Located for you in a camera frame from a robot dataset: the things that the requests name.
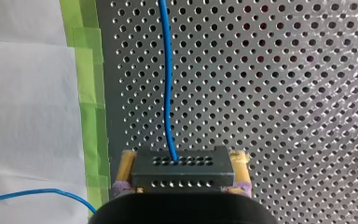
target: perforated metal panel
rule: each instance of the perforated metal panel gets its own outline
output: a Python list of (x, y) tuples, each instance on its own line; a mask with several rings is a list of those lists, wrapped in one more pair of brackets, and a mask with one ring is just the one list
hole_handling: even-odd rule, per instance
[[(358, 223), (358, 1), (173, 0), (178, 149), (251, 154), (281, 223)], [(165, 150), (156, 1), (98, 1), (109, 150)]]

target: hole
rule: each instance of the hole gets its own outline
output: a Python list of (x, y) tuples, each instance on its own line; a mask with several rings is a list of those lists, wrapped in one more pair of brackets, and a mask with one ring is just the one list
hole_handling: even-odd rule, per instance
[(162, 188), (165, 188), (165, 187), (168, 187), (168, 182), (163, 180), (161, 182), (159, 182), (159, 185), (162, 187)]
[(199, 180), (199, 182), (197, 182), (197, 186), (198, 186), (199, 188), (202, 188), (202, 187), (205, 186), (205, 182), (202, 181), (202, 180)]
[(211, 186), (213, 186), (212, 180), (209, 180), (208, 182), (206, 182), (206, 187), (210, 188)]
[(187, 185), (192, 188), (192, 187), (196, 186), (196, 182), (193, 181), (193, 180), (190, 180), (190, 181), (187, 182)]
[(158, 181), (157, 181), (157, 180), (153, 180), (152, 183), (151, 183), (151, 185), (152, 185), (153, 188), (158, 187)]

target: blue cable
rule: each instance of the blue cable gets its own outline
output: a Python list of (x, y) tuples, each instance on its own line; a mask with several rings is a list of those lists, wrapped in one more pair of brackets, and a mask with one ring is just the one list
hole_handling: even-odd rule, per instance
[(171, 86), (172, 86), (172, 49), (170, 34), (170, 19), (168, 17), (167, 4), (165, 0), (158, 0), (159, 13), (161, 14), (162, 38), (164, 40), (165, 51), (165, 93), (164, 93), (164, 128), (167, 137), (168, 150), (173, 161), (178, 160), (175, 144), (172, 140), (170, 123), (171, 107)]
[(25, 190), (25, 191), (19, 191), (19, 192), (15, 192), (15, 193), (9, 193), (9, 194), (4, 194), (4, 195), (0, 195), (0, 201), (2, 200), (6, 200), (6, 199), (11, 199), (11, 198), (17, 198), (17, 197), (21, 197), (21, 196), (26, 196), (26, 195), (32, 195), (32, 194), (42, 194), (42, 193), (56, 193), (56, 194), (60, 194), (62, 196), (71, 198), (71, 199), (75, 199), (76, 201), (83, 203), (84, 205), (86, 205), (88, 207), (88, 209), (92, 212), (95, 213), (97, 210), (90, 204), (88, 203), (86, 200), (80, 198), (79, 196), (66, 192), (66, 191), (62, 191), (60, 189), (31, 189), (31, 190)]

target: purple tape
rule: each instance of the purple tape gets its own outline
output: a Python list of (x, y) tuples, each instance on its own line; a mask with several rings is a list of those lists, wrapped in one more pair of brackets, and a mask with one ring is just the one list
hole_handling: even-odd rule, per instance
[(131, 189), (132, 186), (130, 182), (125, 180), (117, 180), (112, 186), (113, 189), (113, 197), (117, 197), (120, 193), (122, 193), (125, 189)]
[(243, 189), (243, 195), (252, 198), (252, 184), (248, 181), (237, 181), (234, 182), (232, 187), (224, 188), (223, 192), (227, 192), (229, 189), (240, 188)]

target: white surface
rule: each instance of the white surface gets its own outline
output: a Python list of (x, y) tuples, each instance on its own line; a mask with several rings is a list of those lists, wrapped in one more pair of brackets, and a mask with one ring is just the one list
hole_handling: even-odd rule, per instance
[[(0, 42), (0, 194), (32, 188), (87, 199), (75, 52)], [(55, 195), (13, 199), (0, 203), (0, 223), (87, 223), (81, 206)]]
[(66, 46), (59, 0), (0, 0), (0, 41)]
[[(0, 175), (0, 194), (58, 188), (85, 197), (86, 187)], [(88, 208), (58, 194), (38, 194), (0, 202), (0, 224), (87, 224)]]

